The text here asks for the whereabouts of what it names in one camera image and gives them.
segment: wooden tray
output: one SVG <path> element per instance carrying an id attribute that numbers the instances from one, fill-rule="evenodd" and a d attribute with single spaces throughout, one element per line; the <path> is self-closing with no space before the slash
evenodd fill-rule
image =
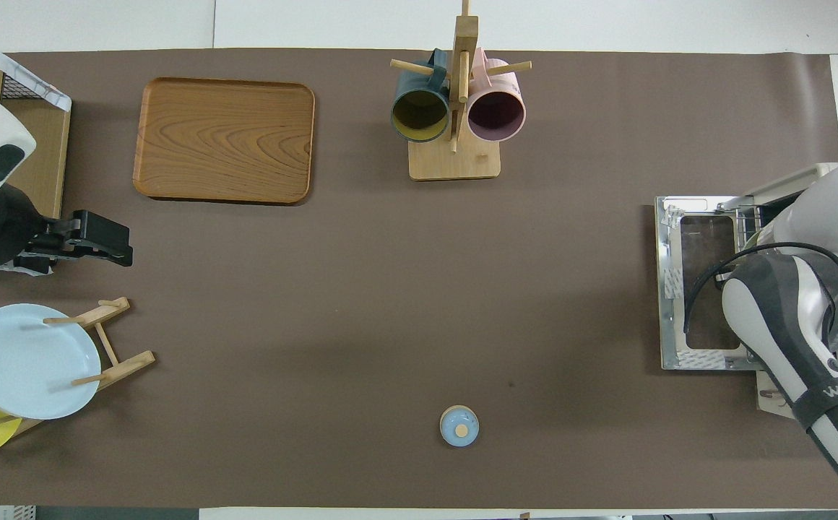
<path id="1" fill-rule="evenodd" d="M 300 83 L 153 79 L 133 185 L 162 199 L 298 203 L 310 190 L 315 105 Z"/>

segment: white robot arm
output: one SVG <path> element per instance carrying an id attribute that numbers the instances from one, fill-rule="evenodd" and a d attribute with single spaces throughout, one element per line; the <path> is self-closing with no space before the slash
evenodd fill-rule
<path id="1" fill-rule="evenodd" d="M 0 105 L 0 269 L 45 274 L 56 260 L 83 256 L 132 264 L 127 227 L 84 210 L 70 220 L 40 216 L 23 192 L 5 184 L 35 148 L 30 132 Z"/>
<path id="2" fill-rule="evenodd" d="M 724 284 L 724 316 L 838 474 L 838 168 L 751 249 Z"/>

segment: brown tabletop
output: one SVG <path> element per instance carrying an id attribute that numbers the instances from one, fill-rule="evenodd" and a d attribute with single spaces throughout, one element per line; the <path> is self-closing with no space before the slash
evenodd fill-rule
<path id="1" fill-rule="evenodd" d="M 531 59 L 490 181 L 417 183 L 392 57 L 200 50 L 16 56 L 74 100 L 65 211 L 131 228 L 134 264 L 0 272 L 0 306 L 127 296 L 118 354 L 158 363 L 0 450 L 0 503 L 81 506 L 838 507 L 753 374 L 660 369 L 653 197 L 739 194 L 838 161 L 826 56 Z M 131 184 L 159 76 L 306 83 L 297 207 L 155 201 Z M 481 435 L 446 447 L 441 412 Z"/>

